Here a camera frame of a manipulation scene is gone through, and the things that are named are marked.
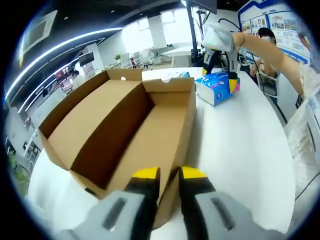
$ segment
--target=poster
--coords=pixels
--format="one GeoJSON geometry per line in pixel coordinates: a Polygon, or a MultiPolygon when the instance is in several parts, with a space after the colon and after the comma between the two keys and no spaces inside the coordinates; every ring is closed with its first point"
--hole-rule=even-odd
{"type": "Polygon", "coordinates": [[[309,59],[310,52],[300,41],[297,33],[297,16],[291,11],[281,11],[269,14],[270,27],[276,39],[277,46],[309,59]]]}
{"type": "Polygon", "coordinates": [[[242,32],[246,33],[246,34],[251,34],[251,24],[250,24],[250,20],[248,21],[243,21],[241,23],[242,25],[242,32]]]}
{"type": "Polygon", "coordinates": [[[260,28],[267,28],[267,18],[266,15],[257,16],[250,20],[251,28],[252,28],[252,35],[259,37],[258,30],[260,28]]]}

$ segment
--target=black pole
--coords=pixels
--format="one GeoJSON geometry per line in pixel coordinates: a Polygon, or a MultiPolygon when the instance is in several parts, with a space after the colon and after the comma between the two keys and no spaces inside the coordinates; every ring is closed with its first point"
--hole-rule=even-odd
{"type": "Polygon", "coordinates": [[[193,59],[193,62],[198,61],[198,46],[197,46],[197,41],[196,41],[196,32],[195,32],[195,25],[194,25],[194,19],[192,18],[192,13],[191,13],[191,5],[190,5],[190,0],[186,0],[186,10],[188,12],[188,17],[189,17],[189,24],[190,24],[190,29],[191,29],[191,37],[192,37],[192,55],[191,58],[193,59]]]}
{"type": "Polygon", "coordinates": [[[204,30],[203,30],[203,26],[202,26],[201,14],[205,14],[205,12],[198,10],[198,11],[196,11],[196,13],[199,16],[199,26],[200,26],[200,31],[201,31],[201,39],[203,40],[204,39],[204,30]]]}

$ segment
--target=ceiling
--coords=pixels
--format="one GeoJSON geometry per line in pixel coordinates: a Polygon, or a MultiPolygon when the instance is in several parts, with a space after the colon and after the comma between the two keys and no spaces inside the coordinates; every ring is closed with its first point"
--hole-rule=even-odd
{"type": "MultiPolygon", "coordinates": [[[[237,11],[246,2],[248,0],[218,0],[217,8],[237,11]]],[[[19,61],[13,63],[12,69],[6,78],[5,89],[9,89],[14,79],[34,59],[61,42],[95,30],[123,27],[142,16],[153,17],[161,11],[177,7],[182,7],[181,2],[177,0],[51,0],[39,13],[40,16],[44,16],[54,10],[58,10],[49,37],[39,42],[23,56],[22,66],[20,66],[19,61]]],[[[11,105],[20,106],[48,75],[80,55],[83,48],[88,44],[92,44],[92,42],[86,44],[87,42],[96,40],[99,43],[101,39],[107,39],[115,33],[115,31],[105,32],[94,37],[85,37],[46,56],[24,75],[19,84],[16,85],[8,98],[11,105]],[[51,59],[65,51],[68,52],[51,61],[51,59]]]]}

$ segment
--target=tissue box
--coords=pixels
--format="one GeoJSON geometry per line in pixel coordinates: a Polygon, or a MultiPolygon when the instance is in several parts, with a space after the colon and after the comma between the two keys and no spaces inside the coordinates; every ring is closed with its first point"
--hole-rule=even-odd
{"type": "Polygon", "coordinates": [[[195,87],[201,99],[215,106],[240,90],[240,78],[231,82],[227,72],[219,71],[198,78],[195,87]]]}

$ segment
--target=robotic arm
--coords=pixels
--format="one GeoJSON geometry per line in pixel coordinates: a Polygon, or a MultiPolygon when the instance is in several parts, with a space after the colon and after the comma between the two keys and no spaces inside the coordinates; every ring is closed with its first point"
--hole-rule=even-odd
{"type": "Polygon", "coordinates": [[[219,23],[208,23],[208,30],[202,41],[206,48],[203,60],[202,75],[210,74],[214,68],[220,51],[226,53],[228,61],[229,90],[233,93],[238,81],[238,51],[234,49],[234,38],[230,31],[224,29],[219,23]]]}

